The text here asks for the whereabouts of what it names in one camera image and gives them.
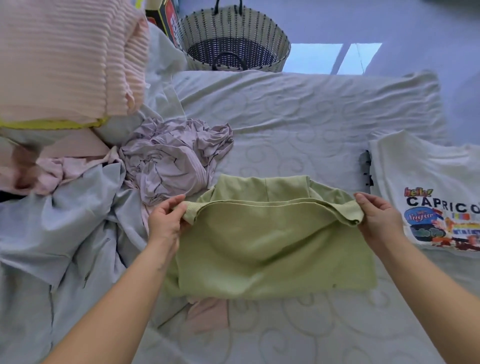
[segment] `person's left hand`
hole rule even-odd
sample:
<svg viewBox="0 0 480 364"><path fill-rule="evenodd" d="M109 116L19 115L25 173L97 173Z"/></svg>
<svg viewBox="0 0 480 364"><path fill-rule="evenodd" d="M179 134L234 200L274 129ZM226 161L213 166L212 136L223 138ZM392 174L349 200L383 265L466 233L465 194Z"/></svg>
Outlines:
<svg viewBox="0 0 480 364"><path fill-rule="evenodd" d="M183 194L169 198L155 207L148 217L148 245L154 245L160 249L166 265L177 252L180 234L188 226L188 223L181 219L187 211L187 204L182 203L183 200L185 200Z"/></svg>

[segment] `woven basket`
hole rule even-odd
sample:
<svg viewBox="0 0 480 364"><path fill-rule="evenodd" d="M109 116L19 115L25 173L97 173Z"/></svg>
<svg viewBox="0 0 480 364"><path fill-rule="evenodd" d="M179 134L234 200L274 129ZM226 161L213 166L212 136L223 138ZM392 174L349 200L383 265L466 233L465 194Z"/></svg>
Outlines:
<svg viewBox="0 0 480 364"><path fill-rule="evenodd" d="M179 22L179 48L190 70L280 72L291 44L268 16L233 5L194 12Z"/></svg>

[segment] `basket handle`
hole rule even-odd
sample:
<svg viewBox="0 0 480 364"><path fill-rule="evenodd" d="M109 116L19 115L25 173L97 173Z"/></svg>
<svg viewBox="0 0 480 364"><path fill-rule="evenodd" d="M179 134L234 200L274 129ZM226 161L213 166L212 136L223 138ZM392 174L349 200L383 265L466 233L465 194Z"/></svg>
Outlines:
<svg viewBox="0 0 480 364"><path fill-rule="evenodd" d="M215 4L215 10L213 11L213 15L217 15L218 14L218 3L220 2L220 0L216 0L216 4ZM239 15L242 16L242 10L243 9L243 0L240 0L240 6L239 6Z"/></svg>
<svg viewBox="0 0 480 364"><path fill-rule="evenodd" d="M238 59L239 62L240 62L240 65L241 65L241 67L242 67L242 69L243 69L244 71L246 71L246 70L248 69L247 63L246 63L242 58L240 58L240 56L239 56L238 54L235 54L235 53L233 53L233 52L220 52L220 53L217 54L217 56L216 56L216 57L214 58L214 60L213 60L213 63L212 63L212 71L218 71L218 69L217 69L217 67L216 67L216 64L217 64L218 60L219 60L222 56L225 56L225 55L227 55L227 54L229 54L230 56L234 56L236 59Z"/></svg>

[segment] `green garment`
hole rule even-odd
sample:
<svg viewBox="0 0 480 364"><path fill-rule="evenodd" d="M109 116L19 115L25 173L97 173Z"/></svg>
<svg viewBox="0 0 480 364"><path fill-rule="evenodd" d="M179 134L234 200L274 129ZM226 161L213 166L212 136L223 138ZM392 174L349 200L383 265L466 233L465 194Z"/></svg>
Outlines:
<svg viewBox="0 0 480 364"><path fill-rule="evenodd" d="M360 206L308 176L222 175L189 203L170 295L264 299L376 286Z"/></svg>

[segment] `peach striped towel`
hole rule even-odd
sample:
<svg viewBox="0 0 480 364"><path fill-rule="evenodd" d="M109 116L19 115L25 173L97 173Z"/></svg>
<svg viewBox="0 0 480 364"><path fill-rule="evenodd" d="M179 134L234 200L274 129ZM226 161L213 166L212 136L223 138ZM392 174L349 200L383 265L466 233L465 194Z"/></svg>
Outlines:
<svg viewBox="0 0 480 364"><path fill-rule="evenodd" d="M148 36L130 0L3 0L0 126L78 128L138 110Z"/></svg>

